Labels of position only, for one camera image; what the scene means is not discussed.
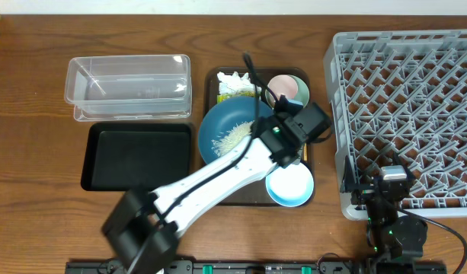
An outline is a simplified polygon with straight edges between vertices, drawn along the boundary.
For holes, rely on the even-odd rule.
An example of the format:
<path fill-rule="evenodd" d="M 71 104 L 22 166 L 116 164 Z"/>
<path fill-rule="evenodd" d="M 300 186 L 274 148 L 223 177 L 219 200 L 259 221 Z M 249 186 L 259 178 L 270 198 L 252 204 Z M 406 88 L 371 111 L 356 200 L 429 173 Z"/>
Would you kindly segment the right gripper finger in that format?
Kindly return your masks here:
<path fill-rule="evenodd" d="M 344 174 L 342 178 L 343 185 L 356 185 L 357 179 L 355 171 L 353 169 L 353 163 L 351 162 L 350 156 L 346 156 L 344 159 Z"/>
<path fill-rule="evenodd" d="M 409 170 L 408 166 L 402 161 L 398 152 L 393 153 L 392 161 L 395 166 L 400 166 L 404 170 L 407 181 L 415 181 L 415 175 Z"/>

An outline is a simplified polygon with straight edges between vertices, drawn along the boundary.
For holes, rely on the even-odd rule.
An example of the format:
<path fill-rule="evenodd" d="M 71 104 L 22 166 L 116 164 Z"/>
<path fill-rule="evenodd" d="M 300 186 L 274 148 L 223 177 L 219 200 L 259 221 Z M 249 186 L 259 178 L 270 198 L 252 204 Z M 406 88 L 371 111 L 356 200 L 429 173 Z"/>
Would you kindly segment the pile of white rice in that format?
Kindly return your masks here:
<path fill-rule="evenodd" d="M 245 136 L 251 134 L 253 122 L 236 124 L 232 129 L 220 133 L 212 142 L 213 153 L 221 157 L 231 151 Z"/>

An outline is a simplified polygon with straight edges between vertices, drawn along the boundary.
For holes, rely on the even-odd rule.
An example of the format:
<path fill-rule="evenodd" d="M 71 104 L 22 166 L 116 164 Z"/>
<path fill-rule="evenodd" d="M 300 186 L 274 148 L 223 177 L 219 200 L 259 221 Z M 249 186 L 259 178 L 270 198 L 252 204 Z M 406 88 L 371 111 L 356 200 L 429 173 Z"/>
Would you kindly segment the light blue bowl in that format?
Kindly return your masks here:
<path fill-rule="evenodd" d="M 277 168 L 265 178 L 268 195 L 284 207 L 299 207 L 315 193 L 315 181 L 310 169 L 302 162 Z"/>

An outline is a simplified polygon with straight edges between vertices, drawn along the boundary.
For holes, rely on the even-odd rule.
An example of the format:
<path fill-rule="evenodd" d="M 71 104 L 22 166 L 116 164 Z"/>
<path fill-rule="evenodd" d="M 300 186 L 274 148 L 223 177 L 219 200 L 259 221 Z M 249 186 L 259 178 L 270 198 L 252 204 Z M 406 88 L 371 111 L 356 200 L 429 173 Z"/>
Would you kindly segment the dark blue plate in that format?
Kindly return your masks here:
<path fill-rule="evenodd" d="M 236 124 L 243 122 L 254 122 L 255 118 L 253 97 L 234 97 L 215 105 L 203 118 L 200 125 L 198 146 L 203 161 L 210 164 L 217 158 L 212 150 L 212 140 L 220 133 L 232 129 Z M 241 154 L 245 145 L 240 149 L 231 150 Z"/>

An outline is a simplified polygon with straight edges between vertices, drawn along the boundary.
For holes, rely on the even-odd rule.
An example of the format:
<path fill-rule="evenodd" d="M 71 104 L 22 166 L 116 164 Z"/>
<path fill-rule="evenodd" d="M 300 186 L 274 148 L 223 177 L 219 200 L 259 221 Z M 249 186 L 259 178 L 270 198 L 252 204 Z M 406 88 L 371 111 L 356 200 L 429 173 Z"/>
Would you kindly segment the white tissue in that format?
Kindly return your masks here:
<path fill-rule="evenodd" d="M 242 91 L 261 92 L 261 87 L 251 82 L 249 73 L 246 72 L 240 76 L 238 72 L 227 75 L 224 72 L 218 72 L 219 94 L 234 94 Z"/>

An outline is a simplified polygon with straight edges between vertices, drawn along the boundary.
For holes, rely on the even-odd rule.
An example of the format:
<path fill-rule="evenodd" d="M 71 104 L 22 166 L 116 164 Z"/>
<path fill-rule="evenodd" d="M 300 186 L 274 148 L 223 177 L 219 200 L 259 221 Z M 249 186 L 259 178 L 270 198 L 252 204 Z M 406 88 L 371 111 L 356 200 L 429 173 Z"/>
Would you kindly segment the yellow green snack wrapper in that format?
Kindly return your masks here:
<path fill-rule="evenodd" d="M 234 94 L 219 94 L 216 97 L 216 102 L 218 104 L 222 103 L 225 100 L 234 98 L 234 97 L 254 97 L 254 92 L 252 91 L 242 91 Z"/>

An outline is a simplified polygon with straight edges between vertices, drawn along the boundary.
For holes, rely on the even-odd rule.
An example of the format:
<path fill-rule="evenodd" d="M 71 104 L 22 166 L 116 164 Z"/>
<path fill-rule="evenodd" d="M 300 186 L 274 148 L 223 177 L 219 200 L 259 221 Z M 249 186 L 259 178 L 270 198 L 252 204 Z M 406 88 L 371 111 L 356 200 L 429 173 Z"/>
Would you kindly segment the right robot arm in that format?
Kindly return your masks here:
<path fill-rule="evenodd" d="M 340 192 L 350 193 L 355 205 L 365 205 L 368 215 L 366 240 L 375 254 L 354 263 L 352 273 L 415 273 L 414 260 L 423 256 L 427 223 L 398 214 L 398 203 L 409 195 L 415 175 L 403 165 L 398 154 L 392 164 L 381 167 L 367 184 L 355 180 L 350 160 L 345 159 Z"/>

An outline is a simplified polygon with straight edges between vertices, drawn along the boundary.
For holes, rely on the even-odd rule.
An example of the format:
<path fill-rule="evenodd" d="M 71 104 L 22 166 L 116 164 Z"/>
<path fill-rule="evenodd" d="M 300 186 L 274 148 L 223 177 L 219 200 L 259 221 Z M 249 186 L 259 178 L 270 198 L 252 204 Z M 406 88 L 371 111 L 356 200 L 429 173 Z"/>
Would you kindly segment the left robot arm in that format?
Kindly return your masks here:
<path fill-rule="evenodd" d="M 201 215 L 278 167 L 288 167 L 303 145 L 317 142 L 330 127 L 330 118 L 315 103 L 296 113 L 257 117 L 251 134 L 190 176 L 153 191 L 125 192 L 101 231 L 126 272 L 160 272 Z"/>

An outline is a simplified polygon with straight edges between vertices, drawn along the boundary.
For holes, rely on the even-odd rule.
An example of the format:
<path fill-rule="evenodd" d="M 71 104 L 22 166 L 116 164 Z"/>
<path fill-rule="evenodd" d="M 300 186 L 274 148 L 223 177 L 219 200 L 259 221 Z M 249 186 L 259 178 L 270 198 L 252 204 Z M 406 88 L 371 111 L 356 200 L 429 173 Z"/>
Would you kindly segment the wooden chopstick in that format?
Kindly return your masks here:
<path fill-rule="evenodd" d="M 303 147 L 302 147 L 302 160 L 304 162 L 307 162 L 307 160 L 308 160 L 308 149 L 307 149 L 306 144 L 304 144 Z"/>

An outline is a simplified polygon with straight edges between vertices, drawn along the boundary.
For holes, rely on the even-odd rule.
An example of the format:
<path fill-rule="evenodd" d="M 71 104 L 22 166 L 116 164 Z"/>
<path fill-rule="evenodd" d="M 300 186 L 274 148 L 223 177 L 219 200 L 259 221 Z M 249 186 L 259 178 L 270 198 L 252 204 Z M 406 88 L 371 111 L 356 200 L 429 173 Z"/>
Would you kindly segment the light green saucer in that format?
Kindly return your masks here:
<path fill-rule="evenodd" d="M 296 80 L 296 83 L 298 84 L 298 93 L 293 99 L 301 101 L 303 106 L 305 107 L 309 102 L 309 87 L 301 78 L 295 75 L 290 76 L 293 77 Z"/>

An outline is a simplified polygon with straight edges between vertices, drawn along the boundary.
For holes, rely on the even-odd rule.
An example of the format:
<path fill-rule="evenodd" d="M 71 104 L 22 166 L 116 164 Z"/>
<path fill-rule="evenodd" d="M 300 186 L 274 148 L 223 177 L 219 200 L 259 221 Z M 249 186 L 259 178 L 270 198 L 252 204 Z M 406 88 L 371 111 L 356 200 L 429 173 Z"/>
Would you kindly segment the pink cup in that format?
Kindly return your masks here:
<path fill-rule="evenodd" d="M 274 76 L 267 85 L 277 99 L 284 95 L 287 99 L 293 99 L 298 93 L 298 84 L 290 75 Z"/>

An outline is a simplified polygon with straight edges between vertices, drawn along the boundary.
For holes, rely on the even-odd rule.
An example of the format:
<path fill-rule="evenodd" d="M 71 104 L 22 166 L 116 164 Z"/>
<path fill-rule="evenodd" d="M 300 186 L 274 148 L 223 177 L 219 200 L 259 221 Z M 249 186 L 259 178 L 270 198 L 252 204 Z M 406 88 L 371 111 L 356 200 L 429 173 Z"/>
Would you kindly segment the dark brown serving tray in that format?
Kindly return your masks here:
<path fill-rule="evenodd" d="M 215 68 L 206 76 L 205 82 L 205 102 L 203 114 L 206 115 L 210 109 L 217 105 L 216 97 L 219 94 L 218 72 L 224 72 L 227 75 L 238 72 L 243 75 L 247 72 L 246 68 L 241 67 L 219 67 Z M 300 68 L 289 67 L 266 67 L 259 68 L 257 75 L 269 82 L 277 75 L 295 75 L 301 78 L 309 87 L 309 77 Z M 277 207 L 279 204 L 274 202 L 268 195 L 265 186 L 265 180 L 259 180 L 251 183 L 240 190 L 237 190 L 231 196 L 220 203 L 221 206 L 247 206 L 247 207 Z"/>

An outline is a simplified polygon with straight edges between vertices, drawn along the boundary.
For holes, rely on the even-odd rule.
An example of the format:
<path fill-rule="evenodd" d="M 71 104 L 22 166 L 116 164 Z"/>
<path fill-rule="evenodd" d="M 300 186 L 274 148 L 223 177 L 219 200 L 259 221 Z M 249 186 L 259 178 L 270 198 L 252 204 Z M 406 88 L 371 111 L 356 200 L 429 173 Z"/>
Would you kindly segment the black plastic tray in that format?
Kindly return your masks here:
<path fill-rule="evenodd" d="M 89 129 L 81 187 L 154 190 L 185 178 L 191 128 L 183 123 L 95 123 Z"/>

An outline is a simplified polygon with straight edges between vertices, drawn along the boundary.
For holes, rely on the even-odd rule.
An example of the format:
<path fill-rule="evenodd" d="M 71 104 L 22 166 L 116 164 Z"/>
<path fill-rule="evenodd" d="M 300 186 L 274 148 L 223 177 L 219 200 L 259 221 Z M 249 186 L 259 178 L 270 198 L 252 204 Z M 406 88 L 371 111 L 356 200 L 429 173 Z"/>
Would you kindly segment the clear plastic bin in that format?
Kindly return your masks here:
<path fill-rule="evenodd" d="M 192 110 L 190 58 L 184 54 L 75 57 L 65 101 L 77 121 L 183 119 Z"/>

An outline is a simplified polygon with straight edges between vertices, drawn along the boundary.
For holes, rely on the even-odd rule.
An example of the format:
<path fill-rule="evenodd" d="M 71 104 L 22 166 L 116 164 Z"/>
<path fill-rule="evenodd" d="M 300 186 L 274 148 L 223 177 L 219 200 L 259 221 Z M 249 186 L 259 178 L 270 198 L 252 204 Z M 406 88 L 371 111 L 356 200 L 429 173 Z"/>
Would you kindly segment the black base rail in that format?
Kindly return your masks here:
<path fill-rule="evenodd" d="M 65 274 L 123 274 L 126 269 L 117 260 L 103 262 L 67 262 Z M 214 263 L 176 260 L 162 274 L 343 274 L 364 273 L 361 263 L 324 261 L 321 263 Z"/>

